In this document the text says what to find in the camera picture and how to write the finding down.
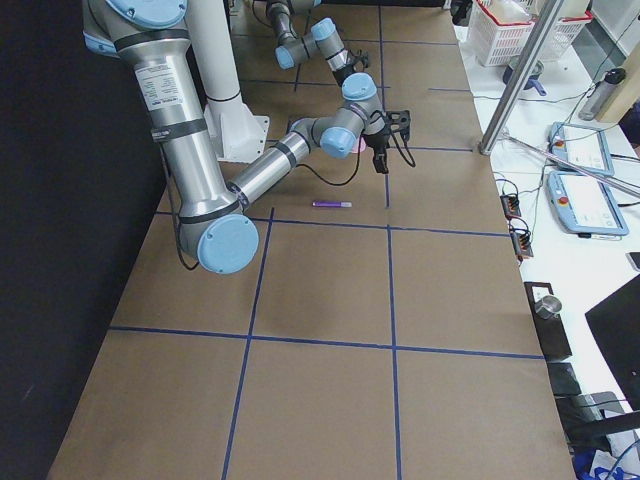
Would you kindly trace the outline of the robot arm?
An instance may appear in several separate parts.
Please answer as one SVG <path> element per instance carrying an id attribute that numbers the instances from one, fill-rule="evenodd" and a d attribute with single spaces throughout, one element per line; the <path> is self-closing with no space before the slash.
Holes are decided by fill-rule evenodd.
<path id="1" fill-rule="evenodd" d="M 321 1 L 267 1 L 265 13 L 274 31 L 276 60 L 283 70 L 292 69 L 321 54 L 338 85 L 356 72 L 356 56 L 344 45 L 331 18 L 324 18 L 299 35 L 293 17 L 310 13 Z"/>
<path id="2" fill-rule="evenodd" d="M 127 62 L 151 120 L 165 171 L 177 187 L 172 211 L 179 253 L 214 273 L 231 274 L 253 259 L 259 235 L 246 210 L 315 149 L 335 158 L 359 144 L 385 172 L 391 135 L 374 80 L 355 70 L 355 57 L 334 22 L 306 35 L 292 25 L 310 1 L 270 1 L 280 67 L 321 54 L 341 88 L 343 104 L 329 117 L 303 118 L 272 145 L 269 119 L 244 103 L 221 1 L 86 1 L 89 50 Z"/>

